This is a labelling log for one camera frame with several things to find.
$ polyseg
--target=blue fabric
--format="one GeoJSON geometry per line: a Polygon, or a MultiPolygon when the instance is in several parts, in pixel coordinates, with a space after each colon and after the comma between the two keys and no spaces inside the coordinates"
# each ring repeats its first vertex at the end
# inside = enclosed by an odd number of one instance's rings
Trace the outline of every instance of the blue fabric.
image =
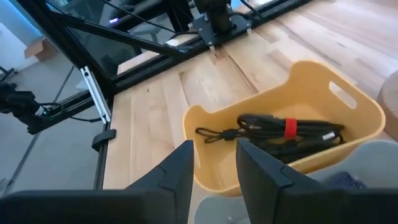
{"type": "Polygon", "coordinates": [[[367,186],[354,179],[349,173],[341,172],[331,176],[324,182],[327,186],[337,189],[366,189],[367,186]]]}

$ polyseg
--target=white wall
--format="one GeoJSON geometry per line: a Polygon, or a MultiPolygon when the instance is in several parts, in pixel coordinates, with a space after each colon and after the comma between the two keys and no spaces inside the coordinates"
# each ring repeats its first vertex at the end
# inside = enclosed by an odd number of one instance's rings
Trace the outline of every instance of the white wall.
{"type": "Polygon", "coordinates": [[[0,23],[0,65],[5,69],[15,68],[20,71],[36,62],[36,57],[25,59],[26,45],[23,44],[7,27],[0,23]]]}

